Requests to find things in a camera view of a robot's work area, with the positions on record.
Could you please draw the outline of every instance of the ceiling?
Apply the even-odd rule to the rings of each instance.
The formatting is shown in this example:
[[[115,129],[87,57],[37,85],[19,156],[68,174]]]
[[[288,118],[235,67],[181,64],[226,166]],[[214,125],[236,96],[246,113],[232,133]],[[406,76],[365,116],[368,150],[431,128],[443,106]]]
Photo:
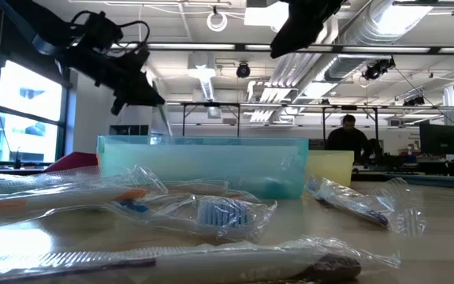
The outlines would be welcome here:
[[[112,21],[123,24],[134,20],[144,20],[151,27],[149,42],[196,42],[196,43],[265,43],[275,36],[269,27],[245,26],[242,19],[228,17],[228,24],[222,32],[213,32],[207,27],[208,7],[184,7],[186,14],[178,14],[174,6],[159,7],[174,13],[165,13],[146,6],[108,6],[103,3],[77,3],[75,0],[35,0],[54,11],[65,21],[69,21],[81,10],[104,11]],[[339,25],[344,26],[355,16],[367,0],[349,0],[350,9],[341,9],[338,13]],[[230,13],[243,13],[245,0],[230,0],[231,8],[219,10]],[[453,9],[434,9],[432,12],[452,12]],[[124,30],[124,41],[138,40],[140,30],[137,27]],[[396,44],[403,45],[454,45],[454,17],[451,15],[426,16],[410,32],[400,38]],[[166,86],[162,95],[172,100],[190,100],[195,89],[200,89],[199,80],[187,75],[188,52],[155,51],[149,59],[151,70],[159,81]],[[250,80],[238,79],[236,67],[240,62],[247,62],[251,67],[251,77],[270,77],[277,60],[268,53],[215,52],[217,76],[212,79],[215,89],[246,92]],[[441,103],[443,87],[454,78],[454,56],[395,56],[398,70],[414,86],[425,86],[425,95],[434,103]],[[330,96],[331,103],[393,103],[394,98],[409,92],[413,87],[397,72],[391,70],[380,80],[370,83],[360,79],[361,72],[354,73],[347,84],[339,84]]]

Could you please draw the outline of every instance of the desk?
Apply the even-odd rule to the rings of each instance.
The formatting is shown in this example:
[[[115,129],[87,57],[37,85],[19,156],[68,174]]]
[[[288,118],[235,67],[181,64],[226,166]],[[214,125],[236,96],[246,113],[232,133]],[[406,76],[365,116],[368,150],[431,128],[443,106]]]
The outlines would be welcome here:
[[[379,183],[353,182],[368,193]],[[314,200],[281,200],[262,245],[275,245],[303,234],[336,237],[377,254],[400,250],[399,270],[362,275],[359,283],[454,283],[454,189],[411,185],[422,194],[427,220],[421,237],[403,238]],[[158,245],[198,245],[194,237],[177,237],[131,225],[108,212],[71,211],[19,225],[0,227],[0,253],[116,251]]]

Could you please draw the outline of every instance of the translucent container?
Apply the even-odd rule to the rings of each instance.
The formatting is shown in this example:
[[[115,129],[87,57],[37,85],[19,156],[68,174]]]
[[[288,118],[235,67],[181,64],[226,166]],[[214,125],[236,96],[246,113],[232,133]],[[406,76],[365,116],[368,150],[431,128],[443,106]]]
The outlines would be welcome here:
[[[307,145],[301,138],[101,136],[98,154],[106,175],[137,165],[162,181],[221,178],[258,198],[296,199],[303,191]]]
[[[312,150],[307,156],[307,173],[349,186],[352,182],[354,160],[354,151]]]

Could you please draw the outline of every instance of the person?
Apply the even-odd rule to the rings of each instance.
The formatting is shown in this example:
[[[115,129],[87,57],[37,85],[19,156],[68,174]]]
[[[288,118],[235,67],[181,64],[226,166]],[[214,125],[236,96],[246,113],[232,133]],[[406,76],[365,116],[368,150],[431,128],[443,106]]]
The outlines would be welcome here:
[[[329,134],[326,147],[327,150],[354,151],[355,163],[366,163],[372,151],[366,135],[355,128],[355,122],[354,116],[345,115],[343,117],[343,127]]]

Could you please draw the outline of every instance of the red object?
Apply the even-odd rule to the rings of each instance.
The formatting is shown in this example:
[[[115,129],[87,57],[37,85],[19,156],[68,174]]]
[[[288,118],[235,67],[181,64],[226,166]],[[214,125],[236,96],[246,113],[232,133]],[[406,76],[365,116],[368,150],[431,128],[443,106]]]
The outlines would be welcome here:
[[[43,172],[50,173],[60,170],[71,170],[86,166],[97,166],[98,158],[96,154],[73,152],[60,158],[57,162],[51,164]]]

